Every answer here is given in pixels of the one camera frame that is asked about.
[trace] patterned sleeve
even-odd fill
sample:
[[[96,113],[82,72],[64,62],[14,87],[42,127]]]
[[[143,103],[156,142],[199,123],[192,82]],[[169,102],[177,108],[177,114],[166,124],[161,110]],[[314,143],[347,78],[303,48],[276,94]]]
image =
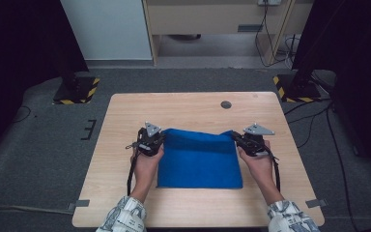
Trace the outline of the patterned sleeve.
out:
[[[96,232],[145,232],[145,218],[143,204],[133,197],[124,196]]]
[[[320,232],[313,219],[288,200],[278,201],[269,206],[270,232]]]

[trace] metal bracket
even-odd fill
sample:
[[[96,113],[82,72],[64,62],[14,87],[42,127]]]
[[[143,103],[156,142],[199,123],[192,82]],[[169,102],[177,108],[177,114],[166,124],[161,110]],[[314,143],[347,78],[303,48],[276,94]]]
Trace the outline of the metal bracket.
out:
[[[326,199],[322,199],[322,200],[314,199],[310,201],[305,201],[305,203],[308,206],[308,208],[314,208],[317,206],[324,207],[328,205],[328,202]]]
[[[252,135],[275,135],[274,131],[268,130],[256,123],[248,128],[243,129],[243,131]]]
[[[146,122],[146,130],[149,137],[152,137],[153,135],[161,131],[161,127]]]

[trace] black strap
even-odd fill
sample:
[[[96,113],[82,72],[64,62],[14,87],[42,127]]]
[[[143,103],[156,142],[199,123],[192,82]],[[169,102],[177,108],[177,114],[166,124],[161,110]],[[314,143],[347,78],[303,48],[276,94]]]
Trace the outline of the black strap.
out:
[[[136,147],[133,160],[131,161],[130,172],[128,173],[128,196],[131,194],[131,180],[133,178],[134,167],[137,163],[137,158],[139,155],[140,155],[140,151],[138,150],[138,147]]]

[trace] floor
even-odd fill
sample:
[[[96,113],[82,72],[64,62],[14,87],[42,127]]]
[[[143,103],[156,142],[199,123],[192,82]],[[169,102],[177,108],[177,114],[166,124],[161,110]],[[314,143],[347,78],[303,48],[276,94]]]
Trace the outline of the floor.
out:
[[[276,59],[281,60],[270,67],[262,63],[255,46],[255,34],[243,33],[232,35],[195,36],[162,36],[158,51],[157,69],[284,69],[287,65],[283,60],[286,51],[291,47],[292,36],[287,36],[287,43],[282,42]],[[299,40],[295,39],[294,51]],[[118,65],[89,66],[91,69],[110,68],[150,68],[150,65],[136,65],[136,62]]]

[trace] gray carpet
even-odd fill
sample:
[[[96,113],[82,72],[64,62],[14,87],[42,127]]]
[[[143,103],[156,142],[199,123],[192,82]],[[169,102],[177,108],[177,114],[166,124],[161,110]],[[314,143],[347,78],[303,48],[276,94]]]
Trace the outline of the gray carpet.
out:
[[[98,90],[90,103],[73,105],[52,104],[60,78],[32,87],[24,96],[23,105],[27,107],[21,107],[14,118],[14,121],[20,122],[13,123],[0,141],[0,205],[67,210],[68,204],[78,199],[110,97],[115,93],[276,92],[272,77],[285,72],[239,69],[92,70],[92,74],[100,78]],[[281,105],[287,111],[298,103],[284,102]],[[287,121],[312,115],[327,105],[328,101],[308,104],[287,115]],[[353,146],[339,118],[331,111],[329,117],[345,165],[355,223],[359,230],[371,228],[371,161],[354,155]],[[90,140],[81,140],[88,135],[85,128],[92,125],[88,120],[97,120],[95,129]],[[306,140],[310,123],[311,118],[290,124],[297,145]],[[349,218],[341,168],[325,113],[314,119],[311,137],[300,148],[300,156],[317,197],[328,202],[328,206],[323,208],[326,223],[321,230],[355,231]],[[0,211],[0,231],[94,231],[74,228],[71,218],[71,215]]]

